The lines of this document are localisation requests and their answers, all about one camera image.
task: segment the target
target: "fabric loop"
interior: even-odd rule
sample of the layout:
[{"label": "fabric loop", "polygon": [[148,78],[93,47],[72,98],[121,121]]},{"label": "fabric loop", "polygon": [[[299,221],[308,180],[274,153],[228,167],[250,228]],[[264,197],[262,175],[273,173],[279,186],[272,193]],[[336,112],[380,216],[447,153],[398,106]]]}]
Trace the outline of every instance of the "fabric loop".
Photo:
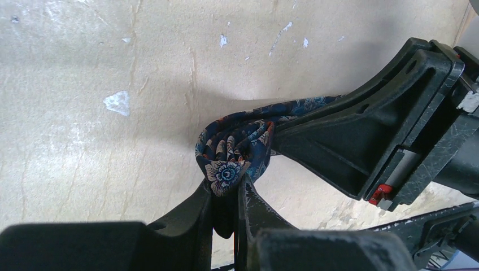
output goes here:
[{"label": "fabric loop", "polygon": [[248,174],[256,181],[271,157],[275,127],[340,98],[316,97],[271,104],[222,117],[198,137],[196,161],[216,196],[225,196]]}]

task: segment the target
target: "white paint chip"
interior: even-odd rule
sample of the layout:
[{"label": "white paint chip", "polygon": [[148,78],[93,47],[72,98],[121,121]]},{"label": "white paint chip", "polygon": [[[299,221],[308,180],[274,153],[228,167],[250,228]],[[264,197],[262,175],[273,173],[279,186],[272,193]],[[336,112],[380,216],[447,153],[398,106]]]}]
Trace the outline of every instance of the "white paint chip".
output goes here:
[{"label": "white paint chip", "polygon": [[223,34],[220,36],[220,48],[223,48],[224,45],[228,44],[228,38],[226,38]]},{"label": "white paint chip", "polygon": [[283,34],[283,32],[288,31],[288,29],[289,29],[292,25],[293,25],[293,22],[290,21],[289,24],[288,24],[287,26],[285,26],[285,27],[278,33],[278,36],[276,36],[275,42],[273,43],[273,46],[271,46],[271,49],[270,49],[270,51],[269,51],[269,56],[271,56],[271,54],[273,53],[273,50],[275,49],[276,44],[277,44],[278,41],[280,40],[281,34]]},{"label": "white paint chip", "polygon": [[103,100],[103,103],[106,105],[106,109],[117,112],[123,116],[129,116],[129,101],[130,97],[128,92],[123,90],[113,94],[112,96],[106,97]]}]

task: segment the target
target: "knotted fabric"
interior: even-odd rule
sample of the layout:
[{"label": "knotted fabric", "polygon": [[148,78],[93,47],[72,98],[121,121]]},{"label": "knotted fabric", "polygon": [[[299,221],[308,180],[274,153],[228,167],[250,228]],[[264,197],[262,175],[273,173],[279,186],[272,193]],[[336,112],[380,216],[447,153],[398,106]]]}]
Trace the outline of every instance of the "knotted fabric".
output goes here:
[{"label": "knotted fabric", "polygon": [[213,193],[227,195],[244,174],[256,181],[269,164],[275,126],[338,98],[316,97],[276,103],[233,113],[208,125],[198,137],[195,155]]}]

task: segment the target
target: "red clip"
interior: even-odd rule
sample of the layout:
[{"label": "red clip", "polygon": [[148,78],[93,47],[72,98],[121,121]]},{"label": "red clip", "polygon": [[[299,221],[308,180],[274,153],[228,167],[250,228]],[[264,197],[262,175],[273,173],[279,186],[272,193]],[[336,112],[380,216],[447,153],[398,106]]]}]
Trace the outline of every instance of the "red clip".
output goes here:
[{"label": "red clip", "polygon": [[393,191],[393,187],[390,185],[379,185],[374,194],[369,199],[369,203],[377,206],[379,201],[384,198],[389,198],[389,194]]}]

